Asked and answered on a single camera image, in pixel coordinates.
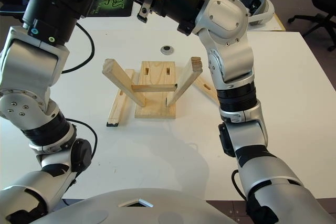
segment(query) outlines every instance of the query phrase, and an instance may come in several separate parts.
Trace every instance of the wooden plank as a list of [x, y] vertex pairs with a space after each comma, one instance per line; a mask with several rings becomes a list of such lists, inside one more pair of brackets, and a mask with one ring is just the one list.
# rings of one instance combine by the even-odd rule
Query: wooden plank
[[167, 107], [175, 104], [178, 98], [189, 88], [196, 78], [202, 73], [200, 57], [191, 57], [177, 81], [177, 90], [167, 95]]
[[132, 85], [133, 92], [173, 92], [177, 84]]
[[[139, 85], [175, 83], [175, 63], [172, 61], [143, 61], [139, 74]], [[146, 106], [135, 107], [136, 118], [174, 119], [176, 107], [166, 107], [167, 92], [144, 93]]]
[[207, 95], [211, 100], [213, 100], [219, 106], [219, 100], [217, 97], [217, 91], [215, 87], [207, 83], [201, 76], [199, 76], [193, 83], [201, 92]]
[[114, 59], [106, 59], [102, 73], [139, 106], [145, 106], [145, 96], [134, 93], [133, 82]]
[[[134, 69], [125, 69], [127, 76], [132, 80], [134, 76]], [[118, 90], [117, 95], [113, 102], [109, 117], [107, 118], [107, 127], [117, 127], [119, 125], [122, 110], [124, 108], [125, 102], [127, 100], [127, 95], [122, 91]]]

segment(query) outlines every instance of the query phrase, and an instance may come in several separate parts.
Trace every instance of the floor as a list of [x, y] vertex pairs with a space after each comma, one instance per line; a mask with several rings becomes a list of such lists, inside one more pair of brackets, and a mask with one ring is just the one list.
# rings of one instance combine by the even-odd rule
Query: floor
[[[271, 0], [274, 4], [276, 14], [283, 23], [286, 31], [299, 31], [302, 34], [309, 30], [313, 24], [307, 20], [296, 19], [293, 23], [287, 23], [287, 20], [296, 15], [315, 16], [322, 11], [316, 9], [311, 0]], [[328, 52], [327, 48], [332, 46], [332, 40], [324, 28], [319, 28], [305, 37], [305, 40], [320, 63], [330, 82], [336, 89], [336, 50]]]

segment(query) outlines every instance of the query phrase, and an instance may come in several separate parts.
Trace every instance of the black cable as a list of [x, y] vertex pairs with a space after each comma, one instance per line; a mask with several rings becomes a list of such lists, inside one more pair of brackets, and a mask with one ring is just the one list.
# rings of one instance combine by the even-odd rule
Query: black cable
[[91, 159], [93, 159], [94, 154], [96, 153], [97, 144], [98, 144], [98, 136], [97, 136], [96, 132], [94, 131], [94, 129], [90, 125], [88, 125], [86, 123], [83, 123], [81, 121], [75, 120], [75, 119], [66, 118], [66, 120], [69, 121], [69, 122], [82, 124], [82, 125], [86, 126], [87, 128], [89, 128], [89, 130], [94, 134], [95, 145], [93, 147], [93, 151], [92, 151], [92, 155], [91, 155]]
[[65, 205], [70, 206], [70, 204], [68, 204], [68, 203], [65, 201], [65, 199], [62, 199], [62, 200], [63, 200], [63, 202], [64, 202]]
[[73, 68], [70, 68], [70, 69], [67, 69], [67, 70], [63, 70], [62, 73], [70, 73], [70, 72], [73, 72], [77, 69], [80, 69], [81, 67], [85, 66], [87, 63], [90, 62], [90, 60], [93, 59], [95, 53], [94, 53], [94, 42], [93, 42], [93, 39], [91, 38], [90, 34], [79, 24], [79, 23], [76, 23], [76, 26], [81, 29], [83, 31], [83, 33], [85, 33], [86, 36], [88, 36], [89, 40], [90, 40], [90, 43], [91, 43], [91, 54], [89, 56], [89, 58], [87, 58], [85, 61], [83, 61], [81, 64], [73, 67]]
[[237, 192], [239, 193], [239, 195], [243, 198], [244, 201], [246, 201], [246, 197], [245, 195], [242, 193], [242, 191], [239, 189], [239, 187], [237, 186], [237, 183], [235, 181], [235, 175], [239, 173], [238, 170], [234, 170], [231, 174], [231, 180], [232, 180], [232, 184], [235, 187], [235, 189], [237, 190]]

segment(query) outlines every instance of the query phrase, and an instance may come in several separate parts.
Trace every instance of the mortise slot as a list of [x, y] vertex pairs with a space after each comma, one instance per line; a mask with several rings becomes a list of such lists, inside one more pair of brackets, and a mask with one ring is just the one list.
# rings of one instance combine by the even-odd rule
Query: mortise slot
[[204, 86], [206, 89], [211, 90], [211, 88], [210, 88], [207, 84], [203, 84], [203, 86]]

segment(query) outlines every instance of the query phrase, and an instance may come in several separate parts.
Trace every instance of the mouse pad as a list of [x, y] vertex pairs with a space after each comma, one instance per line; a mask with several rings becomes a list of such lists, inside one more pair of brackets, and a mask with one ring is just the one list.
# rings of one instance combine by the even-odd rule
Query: mouse pad
[[131, 0], [94, 0], [88, 17], [129, 17], [132, 8]]

